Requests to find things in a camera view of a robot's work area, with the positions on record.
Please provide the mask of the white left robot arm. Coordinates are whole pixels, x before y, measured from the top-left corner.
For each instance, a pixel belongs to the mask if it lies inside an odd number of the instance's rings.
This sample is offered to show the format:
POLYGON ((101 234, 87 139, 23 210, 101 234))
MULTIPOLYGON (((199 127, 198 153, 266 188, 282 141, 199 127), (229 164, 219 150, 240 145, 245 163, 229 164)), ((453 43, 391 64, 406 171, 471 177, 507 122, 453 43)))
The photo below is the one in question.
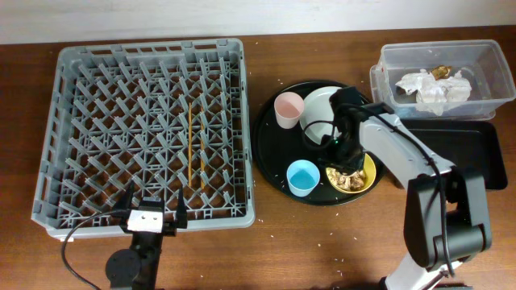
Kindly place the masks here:
POLYGON ((165 203, 159 197, 145 197, 138 206, 131 204, 135 192, 132 181, 113 206, 111 217, 131 235, 131 245, 116 251, 106 262, 105 273, 111 289, 154 289, 163 238, 174 237, 188 225, 183 190, 178 192, 176 217, 167 222, 165 203))

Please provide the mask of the pink plastic cup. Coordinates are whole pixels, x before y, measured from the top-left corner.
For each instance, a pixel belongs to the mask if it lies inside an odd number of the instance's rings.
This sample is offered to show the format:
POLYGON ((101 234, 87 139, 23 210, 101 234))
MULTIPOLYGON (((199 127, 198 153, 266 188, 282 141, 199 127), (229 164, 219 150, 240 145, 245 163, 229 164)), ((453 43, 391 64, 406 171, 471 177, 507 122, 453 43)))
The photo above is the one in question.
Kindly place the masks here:
POLYGON ((305 109, 303 98, 293 92, 279 94, 273 104, 277 124, 283 129, 294 128, 305 109))

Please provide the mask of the yellow bowl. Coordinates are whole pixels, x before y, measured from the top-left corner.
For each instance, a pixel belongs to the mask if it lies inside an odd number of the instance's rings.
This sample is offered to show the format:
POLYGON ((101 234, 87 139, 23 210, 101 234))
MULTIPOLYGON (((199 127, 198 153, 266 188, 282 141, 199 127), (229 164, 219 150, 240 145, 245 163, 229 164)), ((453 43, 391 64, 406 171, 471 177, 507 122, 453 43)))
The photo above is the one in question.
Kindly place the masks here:
POLYGON ((377 169, 376 169, 376 165, 375 165, 374 161, 372 160, 371 156, 368 154, 366 154, 364 157, 364 167, 361 171, 364 171, 366 174, 365 186, 359 191, 341 192, 341 193, 358 194, 358 193, 365 192, 366 190, 368 190, 369 188, 372 187, 372 185, 376 179, 376 176, 377 176, 377 169))

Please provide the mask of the white napkin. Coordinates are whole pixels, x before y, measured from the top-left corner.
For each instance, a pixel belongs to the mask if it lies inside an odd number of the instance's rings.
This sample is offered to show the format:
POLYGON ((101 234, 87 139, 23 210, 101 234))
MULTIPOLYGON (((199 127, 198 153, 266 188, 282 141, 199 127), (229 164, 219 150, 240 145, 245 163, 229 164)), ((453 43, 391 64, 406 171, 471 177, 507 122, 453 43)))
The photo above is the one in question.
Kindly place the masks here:
POLYGON ((436 80, 431 72, 422 68, 420 72, 404 75, 396 86, 406 94, 415 94, 415 109, 441 116, 452 106, 445 103, 466 102, 472 92, 470 82, 463 78, 461 71, 454 76, 436 80))

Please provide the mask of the grey round plate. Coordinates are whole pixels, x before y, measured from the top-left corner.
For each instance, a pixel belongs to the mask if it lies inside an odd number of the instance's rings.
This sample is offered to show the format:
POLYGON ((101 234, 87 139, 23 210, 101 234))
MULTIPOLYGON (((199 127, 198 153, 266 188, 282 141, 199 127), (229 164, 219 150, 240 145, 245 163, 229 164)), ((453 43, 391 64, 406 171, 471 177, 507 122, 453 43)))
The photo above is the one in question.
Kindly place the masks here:
MULTIPOLYGON (((305 109, 299 119, 301 128, 305 127, 314 121, 329 121, 334 119, 334 113, 331 108, 329 98, 336 91, 339 90, 337 86, 326 86, 309 93, 304 99, 305 109)), ((318 145, 322 142, 324 135, 329 135, 332 130, 332 125, 327 123, 317 123, 310 126, 306 130, 306 136, 313 143, 318 145)))

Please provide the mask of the brown Nescafe sachet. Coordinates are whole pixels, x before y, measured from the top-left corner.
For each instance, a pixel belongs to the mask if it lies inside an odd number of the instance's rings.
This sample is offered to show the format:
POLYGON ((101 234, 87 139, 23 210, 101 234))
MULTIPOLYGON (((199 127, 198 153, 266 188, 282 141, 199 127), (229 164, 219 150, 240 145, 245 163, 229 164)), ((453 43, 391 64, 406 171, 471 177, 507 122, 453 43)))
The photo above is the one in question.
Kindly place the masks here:
POLYGON ((451 66, 440 65, 431 70, 431 75, 436 80, 447 79, 450 76, 451 70, 452 70, 451 66))

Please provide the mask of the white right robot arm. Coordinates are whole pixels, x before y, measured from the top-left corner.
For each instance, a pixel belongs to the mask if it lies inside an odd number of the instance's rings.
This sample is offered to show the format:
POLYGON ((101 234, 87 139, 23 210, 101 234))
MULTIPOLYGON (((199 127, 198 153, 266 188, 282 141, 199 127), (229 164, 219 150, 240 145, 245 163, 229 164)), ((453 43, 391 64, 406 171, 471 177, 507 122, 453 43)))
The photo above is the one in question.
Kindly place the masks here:
POLYGON ((323 138, 330 167, 355 173, 377 157, 407 192, 403 235, 407 253, 383 289, 432 289, 492 245, 485 181, 434 153, 384 103, 365 105, 353 87, 329 98, 338 138, 323 138))

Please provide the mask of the light blue plastic cup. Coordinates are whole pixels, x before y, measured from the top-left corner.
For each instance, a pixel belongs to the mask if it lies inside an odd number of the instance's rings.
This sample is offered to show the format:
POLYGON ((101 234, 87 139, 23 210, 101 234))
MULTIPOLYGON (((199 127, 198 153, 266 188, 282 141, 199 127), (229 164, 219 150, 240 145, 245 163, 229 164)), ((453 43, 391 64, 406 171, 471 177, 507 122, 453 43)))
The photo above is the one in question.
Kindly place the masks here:
POLYGON ((320 171, 314 163, 300 159, 288 166, 286 177, 290 192, 296 197, 306 197, 319 184, 320 171))

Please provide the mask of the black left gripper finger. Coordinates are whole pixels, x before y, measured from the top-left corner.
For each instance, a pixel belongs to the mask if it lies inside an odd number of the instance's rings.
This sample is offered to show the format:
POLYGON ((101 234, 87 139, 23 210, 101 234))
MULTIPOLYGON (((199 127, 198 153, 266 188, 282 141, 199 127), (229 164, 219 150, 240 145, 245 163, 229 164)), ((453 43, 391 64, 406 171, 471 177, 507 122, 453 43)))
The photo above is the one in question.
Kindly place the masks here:
POLYGON ((125 191, 120 196, 119 200, 114 204, 112 208, 111 216, 113 218, 127 218, 131 212, 131 203, 134 195, 135 183, 133 180, 130 181, 125 191))
POLYGON ((175 217, 176 228, 186 229, 188 226, 187 207, 184 200, 183 188, 179 189, 177 195, 177 210, 175 217))

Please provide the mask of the rice and nut leftovers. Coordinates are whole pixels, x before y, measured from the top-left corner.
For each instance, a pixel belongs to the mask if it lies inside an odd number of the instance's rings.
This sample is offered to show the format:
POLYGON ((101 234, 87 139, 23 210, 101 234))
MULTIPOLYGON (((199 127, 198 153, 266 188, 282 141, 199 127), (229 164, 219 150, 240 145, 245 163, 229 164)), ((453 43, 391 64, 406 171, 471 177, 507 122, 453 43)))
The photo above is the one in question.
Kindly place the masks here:
POLYGON ((366 174, 364 171, 357 171, 351 175, 346 175, 338 172, 335 168, 327 168, 326 174, 331 185, 340 192, 355 192, 365 186, 366 174))

